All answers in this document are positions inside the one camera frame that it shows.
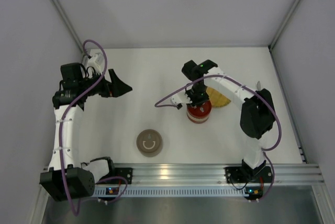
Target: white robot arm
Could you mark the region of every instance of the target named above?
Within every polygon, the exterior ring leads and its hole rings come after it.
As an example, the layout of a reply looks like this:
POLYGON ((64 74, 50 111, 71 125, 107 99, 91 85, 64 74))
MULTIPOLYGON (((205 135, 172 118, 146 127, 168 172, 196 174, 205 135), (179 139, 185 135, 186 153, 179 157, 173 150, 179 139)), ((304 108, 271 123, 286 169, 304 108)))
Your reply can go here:
POLYGON ((91 160, 84 168, 79 161, 78 134, 84 114, 84 103, 87 98, 96 94, 101 97, 119 97, 132 90, 130 86, 116 76, 113 69, 108 70, 111 82, 101 77, 103 68, 100 65, 102 64, 104 64, 102 55, 96 54, 87 63, 87 66, 92 69, 91 74, 87 72, 88 67, 86 69, 79 63, 61 66, 63 80, 60 82, 60 89, 52 98, 56 120, 52 158, 48 171, 40 174, 40 184, 56 201, 67 199, 62 183, 62 169, 65 169, 66 182, 71 198, 89 197, 94 192, 94 185, 102 177, 115 176, 115 168, 109 157, 91 160), (69 105, 84 92, 87 93, 81 95, 77 103, 68 109, 69 105))
MULTIPOLYGON (((185 63, 182 72, 191 81, 201 79, 194 83, 191 89, 179 92, 171 97, 172 104, 178 108, 182 104, 199 106, 208 101, 206 88, 211 87, 230 99, 241 111, 240 126, 247 135, 245 141, 245 152, 242 165, 248 166, 249 172, 254 176, 265 167, 265 157, 263 155, 260 138, 272 128, 274 117, 266 106, 255 97, 253 93, 247 91, 238 82, 234 81, 217 64, 207 60, 199 65, 193 61, 185 63)), ((259 95, 267 100, 273 107, 271 94, 266 89, 257 91, 259 95)))

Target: yellow sponge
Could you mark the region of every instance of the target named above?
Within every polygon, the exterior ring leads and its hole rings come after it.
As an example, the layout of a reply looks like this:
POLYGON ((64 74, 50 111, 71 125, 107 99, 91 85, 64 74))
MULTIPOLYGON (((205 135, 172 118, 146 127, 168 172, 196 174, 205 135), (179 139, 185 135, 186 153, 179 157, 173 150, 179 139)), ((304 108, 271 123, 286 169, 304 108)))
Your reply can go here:
POLYGON ((231 102, 228 98, 213 88, 207 87, 206 93, 208 94, 213 107, 224 107, 231 102))

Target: gray wall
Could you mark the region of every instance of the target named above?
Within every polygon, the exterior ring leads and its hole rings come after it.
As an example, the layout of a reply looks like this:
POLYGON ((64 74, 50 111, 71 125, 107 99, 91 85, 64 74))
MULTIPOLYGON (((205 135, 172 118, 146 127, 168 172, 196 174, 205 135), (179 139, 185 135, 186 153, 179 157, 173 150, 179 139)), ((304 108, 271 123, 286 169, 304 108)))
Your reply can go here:
POLYGON ((309 162, 335 202, 335 1, 303 0, 274 50, 309 162))
POLYGON ((60 0, 79 36, 107 48, 267 46, 292 1, 60 0))
POLYGON ((27 223, 54 138, 60 65, 80 53, 49 0, 0 0, 0 222, 27 223))

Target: purple cable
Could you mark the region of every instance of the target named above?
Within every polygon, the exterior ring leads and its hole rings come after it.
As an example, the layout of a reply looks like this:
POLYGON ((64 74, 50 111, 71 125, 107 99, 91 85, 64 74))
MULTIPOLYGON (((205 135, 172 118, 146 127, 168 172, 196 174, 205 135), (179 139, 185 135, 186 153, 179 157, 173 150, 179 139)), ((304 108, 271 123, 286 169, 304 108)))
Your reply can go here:
POLYGON ((271 166, 271 170, 272 170, 272 180, 271 180, 271 183, 270 183, 269 188, 266 190, 265 194, 263 194, 262 198, 260 198, 259 200, 263 200, 263 199, 269 194, 269 192, 270 192, 270 190, 271 190, 271 188, 272 188, 272 186, 273 186, 273 183, 274 183, 274 176, 275 176, 275 174, 274 174, 274 167, 273 167, 273 164, 272 164, 271 160, 269 159, 269 157, 266 155, 265 152, 263 152, 263 154, 264 154, 264 157, 267 159, 267 161, 269 162, 269 164, 270 164, 270 166, 271 166))
POLYGON ((62 147, 63 147, 63 140, 62 140, 63 120, 65 119, 65 117, 66 117, 67 113, 69 112, 69 110, 71 109, 71 107, 73 105, 75 105, 78 102, 79 99, 81 99, 88 92, 90 92, 103 79, 103 77, 104 77, 104 75, 105 75, 105 73, 107 71, 107 55, 106 55, 105 50, 96 41, 88 39, 88 40, 85 40, 84 43, 83 43, 83 49, 84 49, 85 52, 86 52, 85 45, 88 42, 94 43, 101 50, 101 52, 102 52, 102 54, 104 56, 104 59, 105 59, 105 67, 104 67, 104 70, 103 70, 101 76, 99 77, 99 79, 94 84, 92 84, 87 90, 85 90, 82 94, 80 94, 74 101, 72 101, 71 104, 69 104, 69 106, 66 108, 66 110, 63 113, 63 116, 61 118, 62 120, 59 123, 59 133, 58 133, 59 134, 59 147, 60 147, 59 154, 60 154, 60 160, 61 160, 61 172, 62 172, 63 185, 64 185, 64 190, 65 190, 66 197, 67 197, 67 199, 69 201, 69 204, 70 204, 70 207, 71 207, 71 210, 72 210, 74 216, 78 216, 79 215, 79 212, 80 212, 80 200, 78 201, 78 208, 76 210, 75 207, 74 207, 71 195, 70 195, 68 183, 66 181, 66 176, 65 176, 64 154, 63 154, 63 149, 62 149, 62 147))
POLYGON ((177 107, 176 105, 159 105, 161 102, 165 101, 166 99, 168 99, 169 97, 172 97, 173 95, 177 94, 178 92, 181 92, 183 91, 184 89, 186 89, 187 87, 195 84, 195 83, 198 83, 204 79, 209 79, 209 78, 212 78, 212 77, 222 77, 224 79, 227 79, 228 81, 231 81, 232 83, 242 87, 243 89, 245 89, 246 91, 250 92, 251 94, 253 94, 254 96, 256 96, 259 100, 261 100, 266 106, 267 108, 269 109, 269 111, 272 113, 274 119, 276 120, 277 122, 277 126, 278 126, 278 139, 276 141, 276 143, 270 147, 270 148, 262 148, 262 151, 272 151, 273 149, 275 149, 279 143, 281 142, 281 139, 282 139, 282 126, 281 126, 281 123, 277 117, 277 114, 276 112, 274 111, 274 109, 268 104, 268 102, 263 98, 261 97, 258 93, 254 92, 252 89, 246 87, 245 85, 242 85, 241 83, 237 82, 236 80, 228 77, 228 76, 223 76, 223 75, 218 75, 218 74, 215 74, 215 75, 208 75, 208 76, 203 76, 199 79, 196 79, 195 81, 191 82, 191 83, 188 83, 186 84, 185 86, 181 87, 180 89, 172 92, 171 94, 168 94, 168 96, 162 98, 161 100, 159 100, 156 104, 155 104, 155 107, 167 107, 167 106, 170 106, 170 107, 177 107))
MULTIPOLYGON (((97 184, 98 184, 98 183, 101 183, 101 182, 105 182, 105 181, 110 181, 110 180, 123 180, 123 181, 125 182, 125 184, 126 184, 125 189, 123 189, 123 191, 122 191, 116 198, 114 198, 112 201, 109 201, 109 202, 108 202, 108 203, 113 203, 113 202, 119 200, 120 197, 125 193, 125 191, 126 191, 126 189, 127 189, 127 187, 128 187, 128 181, 127 181, 125 178, 123 178, 123 177, 120 177, 120 176, 114 176, 114 177, 104 178, 104 179, 98 181, 97 184)), ((84 198, 84 199, 81 200, 81 204, 82 204, 82 203, 85 203, 85 202, 87 202, 87 201, 97 200, 97 199, 98 199, 98 198, 92 198, 92 197, 84 198)), ((69 212, 69 211, 67 211, 66 213, 64 213, 62 216, 59 216, 58 218, 54 218, 54 217, 52 216, 52 214, 51 214, 50 206, 49 206, 48 209, 47 209, 47 213, 49 214, 49 218, 51 219, 52 222, 59 222, 61 219, 63 219, 63 218, 65 217, 65 215, 68 214, 68 212, 69 212)))

